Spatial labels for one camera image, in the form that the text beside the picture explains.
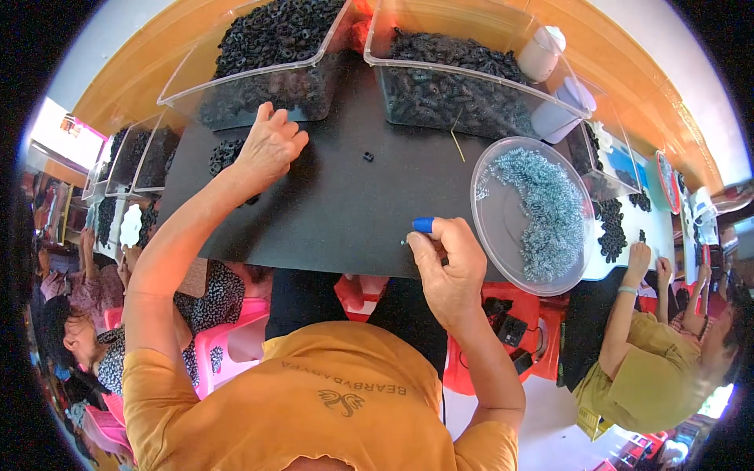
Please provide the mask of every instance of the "white floor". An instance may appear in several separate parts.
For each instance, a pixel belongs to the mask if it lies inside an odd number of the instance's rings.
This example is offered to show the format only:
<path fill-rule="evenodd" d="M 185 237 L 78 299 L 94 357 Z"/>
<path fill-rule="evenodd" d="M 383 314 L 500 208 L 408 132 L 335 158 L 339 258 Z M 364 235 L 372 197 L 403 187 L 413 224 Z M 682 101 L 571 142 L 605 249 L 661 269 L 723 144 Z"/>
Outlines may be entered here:
<path fill-rule="evenodd" d="M 519 435 L 519 470 L 581 471 L 593 469 L 610 452 L 618 453 L 627 440 L 623 430 L 614 427 L 596 442 L 589 441 L 576 426 L 576 405 L 566 388 L 554 381 L 530 376 L 524 384 L 526 416 Z M 468 425 L 477 398 L 445 389 L 446 426 L 453 439 Z"/>

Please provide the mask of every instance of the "printed logo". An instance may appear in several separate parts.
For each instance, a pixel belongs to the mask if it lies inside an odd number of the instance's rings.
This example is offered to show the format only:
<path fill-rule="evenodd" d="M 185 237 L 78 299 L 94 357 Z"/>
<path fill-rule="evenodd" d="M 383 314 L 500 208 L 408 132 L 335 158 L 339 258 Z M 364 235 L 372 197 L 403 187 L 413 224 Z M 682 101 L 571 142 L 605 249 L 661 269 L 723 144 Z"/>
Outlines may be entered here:
<path fill-rule="evenodd" d="M 320 399 L 322 399 L 327 406 L 327 408 L 334 408 L 337 404 L 342 404 L 345 411 L 343 412 L 343 417 L 350 417 L 354 414 L 354 410 L 358 410 L 361 408 L 361 405 L 364 403 L 364 398 L 361 396 L 357 396 L 353 393 L 348 393 L 343 396 L 340 395 L 337 391 L 325 389 L 325 390 L 319 390 L 318 393 L 320 394 Z"/>

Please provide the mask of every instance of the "black table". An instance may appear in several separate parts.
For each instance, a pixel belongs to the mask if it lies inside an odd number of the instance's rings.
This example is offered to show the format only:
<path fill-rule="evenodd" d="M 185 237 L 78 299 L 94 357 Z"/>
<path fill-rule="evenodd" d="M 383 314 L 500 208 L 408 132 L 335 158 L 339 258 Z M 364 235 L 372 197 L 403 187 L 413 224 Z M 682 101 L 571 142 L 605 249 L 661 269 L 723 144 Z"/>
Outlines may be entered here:
<path fill-rule="evenodd" d="M 212 233 L 199 256 L 251 265 L 333 273 L 418 277 L 400 241 L 419 216 L 462 217 L 474 229 L 471 174 L 490 139 L 390 124 L 374 72 L 355 55 L 345 62 L 327 119 L 301 123 L 310 142 L 290 173 Z M 224 139 L 249 128 L 211 133 L 188 127 L 163 191 L 162 224 L 211 178 L 207 162 Z M 364 152 L 375 155 L 373 162 Z M 487 280 L 504 281 L 488 262 Z"/>

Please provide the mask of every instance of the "bracelet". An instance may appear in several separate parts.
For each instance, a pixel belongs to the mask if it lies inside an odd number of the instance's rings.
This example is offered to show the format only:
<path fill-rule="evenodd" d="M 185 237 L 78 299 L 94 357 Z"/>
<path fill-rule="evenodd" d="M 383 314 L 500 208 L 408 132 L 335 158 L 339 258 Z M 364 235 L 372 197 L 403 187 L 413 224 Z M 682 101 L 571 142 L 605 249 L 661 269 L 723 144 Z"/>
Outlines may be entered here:
<path fill-rule="evenodd" d="M 618 288 L 618 292 L 619 293 L 623 292 L 623 291 L 632 293 L 634 296 L 636 296 L 636 295 L 639 294 L 639 292 L 636 291 L 636 288 L 632 288 L 630 286 L 621 286 L 620 288 Z"/>

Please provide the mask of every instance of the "clear plastic container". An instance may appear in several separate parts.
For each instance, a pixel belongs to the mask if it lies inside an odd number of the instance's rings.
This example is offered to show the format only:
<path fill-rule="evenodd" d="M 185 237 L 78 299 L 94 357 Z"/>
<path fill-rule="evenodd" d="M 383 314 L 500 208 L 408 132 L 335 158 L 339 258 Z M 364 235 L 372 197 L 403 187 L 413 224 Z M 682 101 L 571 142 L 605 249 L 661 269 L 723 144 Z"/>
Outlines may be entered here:
<path fill-rule="evenodd" d="M 81 193 L 81 199 L 83 201 L 100 200 L 105 196 L 105 190 L 107 188 L 107 182 L 110 178 L 110 156 L 112 155 L 112 145 L 114 136 L 105 142 L 105 145 L 100 149 L 100 155 L 97 156 L 97 161 L 94 166 L 89 169 L 87 175 L 87 181 L 84 184 L 84 191 Z"/>
<path fill-rule="evenodd" d="M 233 20 L 269 1 L 247 3 L 224 15 L 186 54 L 157 104 L 168 105 L 211 130 L 251 126 L 265 101 L 277 105 L 292 99 L 296 105 L 288 112 L 294 121 L 326 118 L 342 70 L 342 53 L 350 46 L 351 27 L 360 16 L 351 0 L 343 5 L 312 58 L 212 79 L 220 55 L 217 45 Z M 244 95 L 250 97 L 240 100 Z"/>
<path fill-rule="evenodd" d="M 518 190 L 513 185 L 502 185 L 485 173 L 495 158 L 519 147 L 539 151 L 552 164 L 559 164 L 584 196 L 581 207 L 584 214 L 584 249 L 579 255 L 578 262 L 567 274 L 549 283 L 528 281 L 523 273 L 521 236 L 529 226 L 529 218 L 521 211 L 521 196 Z M 481 183 L 489 192 L 488 196 L 481 200 L 476 198 L 477 183 Z M 474 167 L 471 178 L 471 212 L 484 250 L 500 273 L 514 285 L 533 295 L 556 296 L 567 292 L 581 280 L 589 263 L 592 245 L 596 242 L 592 202 L 587 188 L 571 164 L 549 145 L 515 136 L 501 139 L 489 146 Z"/>
<path fill-rule="evenodd" d="M 186 116 L 168 108 L 160 115 L 152 132 L 144 157 L 136 169 L 136 178 L 133 183 L 133 192 L 161 193 L 165 189 L 167 171 L 165 164 L 170 156 L 175 156 L 183 131 L 189 123 Z M 174 134 L 166 134 L 170 129 Z"/>
<path fill-rule="evenodd" d="M 110 166 L 110 177 L 107 182 L 105 196 L 128 196 L 134 194 L 133 182 L 136 179 L 136 171 L 139 169 L 147 149 L 149 149 L 149 143 L 152 141 L 152 136 L 154 136 L 153 131 L 159 124 L 162 115 L 163 113 L 152 116 L 128 128 L 121 148 L 118 150 L 115 160 Z M 138 145 L 139 135 L 142 133 L 149 134 L 149 137 L 146 139 L 146 146 L 141 152 L 134 154 L 132 148 Z"/>
<path fill-rule="evenodd" d="M 621 151 L 623 144 L 626 149 L 630 149 L 631 143 L 612 100 L 596 85 L 582 78 L 579 81 L 594 97 L 597 110 L 592 114 L 590 123 L 582 121 L 565 137 L 573 167 L 584 180 L 593 201 L 605 201 L 627 194 L 641 193 L 643 185 L 642 179 L 639 178 L 639 167 L 631 152 Z M 613 142 L 610 149 L 601 148 L 599 155 L 594 154 L 587 134 L 587 126 L 596 122 L 601 122 L 603 130 L 620 141 Z M 597 166 L 597 158 L 602 163 L 601 170 Z"/>
<path fill-rule="evenodd" d="M 545 82 L 524 85 L 462 67 L 390 59 L 396 26 L 404 32 L 470 38 L 492 50 L 502 53 L 512 50 L 518 55 L 541 24 L 530 14 L 492 0 L 379 0 L 366 39 L 364 60 L 374 67 L 382 89 L 385 117 L 393 124 L 443 130 L 455 126 L 455 131 L 491 139 L 506 136 L 541 139 L 555 131 L 543 129 L 540 135 L 532 127 L 532 113 L 543 102 L 566 109 L 575 119 L 591 116 L 588 109 L 576 109 L 551 95 L 563 85 L 565 77 L 575 80 L 565 55 L 559 58 Z M 428 93 L 418 92 L 420 84 L 439 87 L 429 87 Z M 404 99 L 409 89 L 421 95 Z"/>

